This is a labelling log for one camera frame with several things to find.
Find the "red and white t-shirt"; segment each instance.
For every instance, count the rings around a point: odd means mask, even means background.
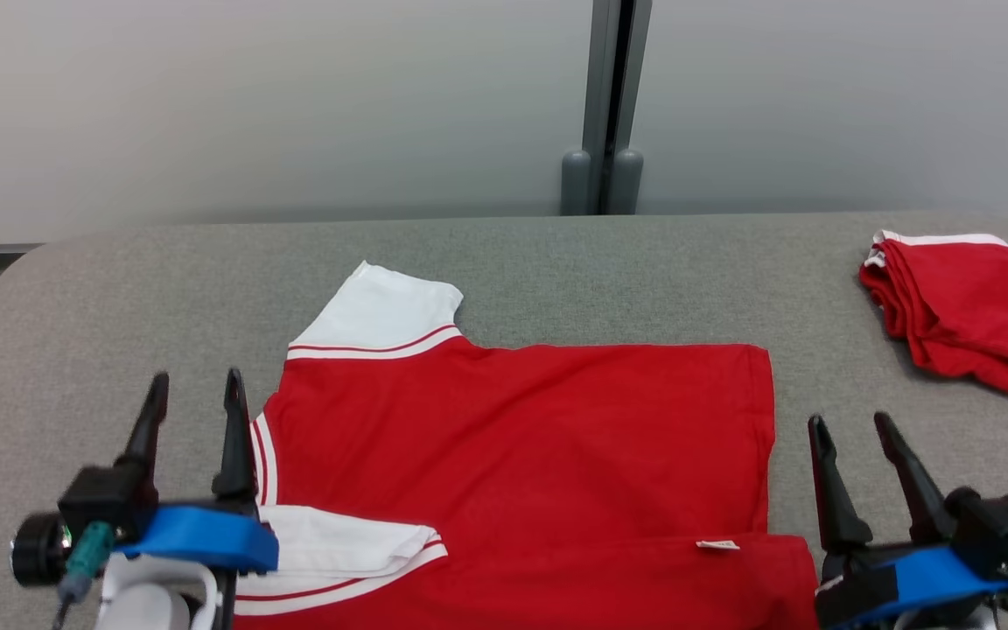
[[[276,574],[236,627],[814,627],[767,534],[751,346],[481,348],[461,291],[362,263],[253,423]]]

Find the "gray metal object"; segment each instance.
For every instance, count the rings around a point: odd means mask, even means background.
[[[562,159],[562,215],[596,215],[604,167],[606,132],[609,120],[609,95],[613,92],[613,68],[617,55],[617,29],[620,0],[594,0],[589,33],[589,75],[586,79],[586,118],[581,133],[582,151],[572,151]],[[585,199],[578,200],[574,169],[580,167],[581,152],[589,156]],[[572,174],[568,178],[568,168]]]
[[[640,176],[644,171],[644,156],[629,148],[636,112],[636,93],[640,91],[640,69],[644,67],[644,42],[652,15],[652,0],[637,0],[633,5],[632,25],[628,31],[625,53],[624,83],[617,107],[616,131],[613,136],[614,158],[609,167],[609,192],[605,212],[609,215],[635,215],[640,194]]]
[[[585,150],[569,151],[562,156],[562,215],[592,215],[589,200],[589,174],[592,159]]]
[[[620,149],[613,156],[609,174],[609,215],[635,215],[636,197],[640,194],[640,174],[644,171],[644,156],[633,149]]]

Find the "folded red shirt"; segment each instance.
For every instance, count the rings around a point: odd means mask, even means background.
[[[912,362],[976,376],[1008,392],[1008,244],[992,235],[901,236],[881,230],[861,282],[905,339]]]

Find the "gray table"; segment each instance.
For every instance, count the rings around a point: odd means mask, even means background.
[[[17,523],[48,510],[82,464],[116,454],[153,372],[172,379],[157,486],[205,494],[225,371],[240,367],[262,406],[285,344],[361,259],[459,286],[461,330],[480,346],[768,348],[772,530],[804,535],[812,551],[804,422],[815,411],[879,540],[906,537],[908,515],[875,409],[892,412],[940,487],[1008,492],[1008,397],[919,374],[857,282],[878,228],[1008,241],[1005,220],[867,213],[160,228],[39,248],[0,280],[0,627],[52,615],[50,592],[23,591],[8,574]]]

